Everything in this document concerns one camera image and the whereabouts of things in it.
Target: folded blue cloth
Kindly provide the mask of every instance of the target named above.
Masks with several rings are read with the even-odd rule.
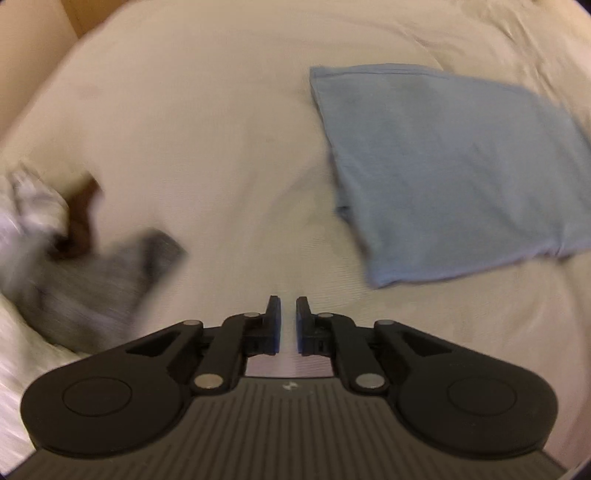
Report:
[[[591,147],[565,110],[414,65],[315,67],[310,81],[373,285],[591,248]]]

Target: ribbed surface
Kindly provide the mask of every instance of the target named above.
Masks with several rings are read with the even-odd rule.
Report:
[[[410,435],[380,398],[337,379],[245,378],[202,397],[165,438],[105,460],[35,454],[9,480],[555,480],[541,453],[478,462]]]

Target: wooden furniture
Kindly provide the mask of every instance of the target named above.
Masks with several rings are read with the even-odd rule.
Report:
[[[61,0],[78,37],[103,23],[127,0]]]

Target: wall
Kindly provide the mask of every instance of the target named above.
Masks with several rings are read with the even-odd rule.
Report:
[[[76,40],[60,0],[0,3],[0,138]]]
[[[61,0],[79,37],[103,23],[127,0]]]

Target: beige comforter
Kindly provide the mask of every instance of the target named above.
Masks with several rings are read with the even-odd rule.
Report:
[[[362,325],[396,319],[542,375],[560,402],[547,449],[572,465],[591,453],[591,252],[371,290],[333,213],[308,84],[312,65],[421,64],[519,83],[591,135],[591,43],[572,27],[587,18],[554,7],[564,15],[529,0],[140,2],[72,52],[0,158],[26,155],[49,175],[87,166],[105,191],[102,245],[152,225],[187,248],[138,333],[216,325],[270,294],[283,300],[284,352],[300,295]],[[288,354],[256,363],[306,368]]]

